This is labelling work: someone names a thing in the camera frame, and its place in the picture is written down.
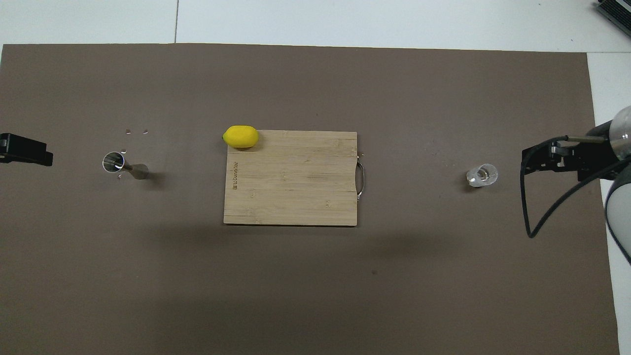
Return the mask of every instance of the lemon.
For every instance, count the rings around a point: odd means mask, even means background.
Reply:
[[[232,148],[250,148],[259,141],[259,133],[252,126],[232,126],[223,134],[223,141]]]

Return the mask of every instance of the wooden cutting board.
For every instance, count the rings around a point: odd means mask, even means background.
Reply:
[[[357,225],[357,132],[258,132],[228,147],[224,223]]]

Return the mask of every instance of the cutting board handle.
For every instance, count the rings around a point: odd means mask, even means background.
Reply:
[[[362,172],[362,188],[359,191],[357,191],[357,201],[359,201],[359,197],[362,195],[363,187],[364,187],[365,181],[366,181],[365,180],[366,174],[364,173],[362,162],[360,162],[360,160],[359,160],[359,155],[357,155],[357,167]]]

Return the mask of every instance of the cocktail jigger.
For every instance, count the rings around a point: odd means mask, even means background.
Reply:
[[[127,171],[134,177],[134,179],[144,180],[149,174],[147,165],[144,164],[130,164],[125,161],[125,157],[119,152],[108,153],[103,158],[103,169],[107,172],[119,172]]]

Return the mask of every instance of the black cable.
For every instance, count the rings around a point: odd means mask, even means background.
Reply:
[[[526,233],[530,237],[530,221],[528,219],[528,206],[526,204],[526,184],[524,182],[524,176],[526,175],[526,167],[528,166],[528,162],[533,155],[539,151],[539,149],[547,146],[548,144],[555,141],[564,141],[567,140],[567,136],[559,136],[550,138],[547,141],[543,141],[534,147],[530,148],[526,156],[521,161],[521,170],[519,172],[519,187],[521,188],[521,209],[524,212],[524,223],[526,224]]]
[[[525,172],[525,166],[528,163],[528,160],[530,159],[530,157],[532,157],[532,154],[530,154],[531,152],[528,152],[529,154],[524,158],[524,162],[522,162],[522,169],[521,169],[521,175],[520,175],[520,182],[521,182],[521,188],[522,188],[522,209],[524,211],[524,221],[526,223],[526,232],[528,233],[528,237],[529,238],[534,238],[537,233],[539,233],[539,230],[541,229],[541,227],[543,227],[543,224],[548,220],[548,218],[550,218],[550,216],[552,215],[552,213],[565,201],[567,200],[568,197],[572,196],[576,191],[578,191],[579,189],[581,189],[583,186],[589,184],[590,182],[601,178],[607,174],[609,174],[612,170],[616,169],[617,167],[620,167],[621,165],[625,165],[625,164],[629,164],[631,163],[631,156],[627,157],[626,159],[620,160],[618,162],[615,162],[611,165],[609,165],[608,167],[605,167],[604,169],[601,169],[598,172],[595,172],[594,174],[590,175],[587,179],[579,182],[578,184],[574,185],[571,189],[567,190],[566,193],[564,193],[560,198],[558,198],[555,203],[552,204],[552,206],[550,206],[550,208],[546,211],[545,214],[543,214],[543,216],[541,217],[541,219],[539,220],[539,222],[537,223],[537,225],[535,226],[535,228],[532,230],[532,232],[530,231],[530,223],[528,222],[528,209],[526,207],[526,190],[524,189],[524,172]]]

